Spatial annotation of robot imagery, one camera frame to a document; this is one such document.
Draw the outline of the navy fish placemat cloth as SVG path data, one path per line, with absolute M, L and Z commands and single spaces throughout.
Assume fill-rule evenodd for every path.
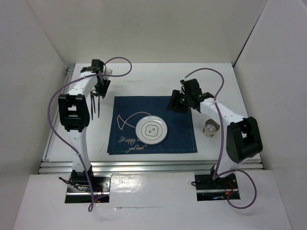
M 110 155 L 195 153 L 197 145 L 191 112 L 168 111 L 169 96 L 116 96 L 107 152 Z M 165 139 L 156 145 L 142 143 L 137 123 L 146 116 L 163 119 Z

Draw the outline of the white round plate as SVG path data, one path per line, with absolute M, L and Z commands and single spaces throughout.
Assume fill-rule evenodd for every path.
M 168 128 L 162 118 L 149 115 L 137 123 L 135 133 L 140 142 L 147 145 L 157 145 L 166 138 Z

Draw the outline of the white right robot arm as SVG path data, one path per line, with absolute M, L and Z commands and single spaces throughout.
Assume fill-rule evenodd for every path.
M 199 189 L 229 188 L 239 166 L 263 150 L 256 119 L 238 115 L 218 102 L 216 95 L 202 92 L 196 79 L 181 80 L 181 90 L 172 91 L 167 108 L 179 113 L 195 109 L 209 118 L 203 129 L 205 134 L 210 135 L 209 129 L 213 127 L 221 131 L 218 162 L 210 169 L 209 175 L 195 180 Z

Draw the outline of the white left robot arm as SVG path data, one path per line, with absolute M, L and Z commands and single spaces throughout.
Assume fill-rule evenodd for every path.
M 112 70 L 103 61 L 93 59 L 89 67 L 84 67 L 77 82 L 67 94 L 58 97 L 60 123 L 69 134 L 72 153 L 71 184 L 84 191 L 95 186 L 92 165 L 86 144 L 86 130 L 93 113 L 99 112 L 95 97 L 104 99 L 111 81 Z

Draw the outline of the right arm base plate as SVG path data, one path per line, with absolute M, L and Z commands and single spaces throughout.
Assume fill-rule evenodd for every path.
M 240 199 L 236 176 L 231 174 L 225 178 L 213 180 L 209 174 L 195 175 L 191 185 L 196 188 L 197 201 Z

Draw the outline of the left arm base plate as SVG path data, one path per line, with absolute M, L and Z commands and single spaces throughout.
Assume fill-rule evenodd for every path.
M 96 203 L 108 203 L 110 198 L 111 176 L 98 176 L 92 182 L 94 201 Z M 92 201 L 89 184 L 70 182 L 67 184 L 65 203 L 78 204 Z

